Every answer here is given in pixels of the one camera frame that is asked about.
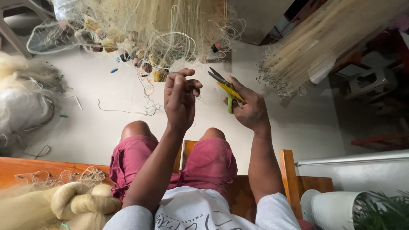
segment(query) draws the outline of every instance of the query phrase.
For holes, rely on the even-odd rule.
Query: scissor blade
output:
[[[210,76],[212,76],[212,77],[213,77],[214,79],[216,79],[218,82],[223,83],[223,84],[226,83],[226,80],[225,80],[224,78],[219,77],[219,76],[217,76],[216,74],[214,74],[214,73],[212,73],[212,72],[210,72],[210,71],[207,71],[207,72],[209,73]]]

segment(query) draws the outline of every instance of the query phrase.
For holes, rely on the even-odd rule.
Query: green rope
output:
[[[66,227],[68,230],[71,230],[71,228],[68,227],[68,225],[61,223],[62,226]]]

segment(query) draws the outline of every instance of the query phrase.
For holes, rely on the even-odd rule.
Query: scissors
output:
[[[233,100],[237,99],[238,102],[244,101],[244,99],[238,94],[238,92],[234,89],[234,86],[231,82],[226,81],[216,70],[214,70],[212,67],[210,67],[210,71],[208,73],[210,76],[212,76],[214,79],[217,80],[217,84],[222,87],[226,93],[227,93],[227,111],[231,114],[233,114]]]

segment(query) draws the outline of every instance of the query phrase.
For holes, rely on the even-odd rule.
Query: plastic stool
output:
[[[12,46],[21,53],[27,59],[33,58],[32,54],[28,52],[26,45],[22,43],[19,39],[19,36],[13,32],[13,30],[7,25],[4,21],[4,11],[8,9],[18,8],[18,7],[27,7],[34,11],[43,22],[51,22],[51,19],[48,15],[43,12],[40,8],[34,5],[29,0],[0,0],[0,33],[9,41]]]
[[[364,96],[372,101],[394,90],[398,83],[395,74],[387,68],[374,68],[348,78],[350,90],[345,99]]]

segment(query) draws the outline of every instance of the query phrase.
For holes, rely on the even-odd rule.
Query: tiled floor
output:
[[[277,157],[280,149],[292,149],[296,161],[345,155],[332,95],[327,89],[328,81],[312,88],[307,96],[295,97],[288,106],[282,106],[282,101],[256,80],[259,76],[256,63],[262,59],[263,47],[237,42],[234,49],[236,52],[232,54],[229,67],[226,63],[176,63],[171,68],[195,69],[193,77],[204,86],[197,101],[195,122],[187,131],[186,140],[198,140],[210,127],[222,130],[237,159],[238,173],[247,174],[252,132],[227,112],[222,102],[225,92],[207,74],[208,66],[212,66],[222,75],[231,74],[265,96]],[[40,159],[108,165],[123,127],[135,120],[146,121],[152,133],[160,139],[166,127],[166,114],[162,108],[153,116],[106,112],[98,108],[99,99],[101,108],[106,110],[144,112],[147,99],[143,96],[137,70],[130,63],[115,62],[115,54],[97,55],[74,49],[35,57],[62,71],[67,84],[73,88],[66,92],[66,96],[77,96],[84,111],[79,109],[73,98],[62,99],[61,111],[36,134],[35,144],[26,152],[36,154],[44,145],[50,145],[52,152]],[[118,71],[111,74],[113,68],[118,68]],[[151,99],[163,104],[164,83],[153,84],[155,91]]]

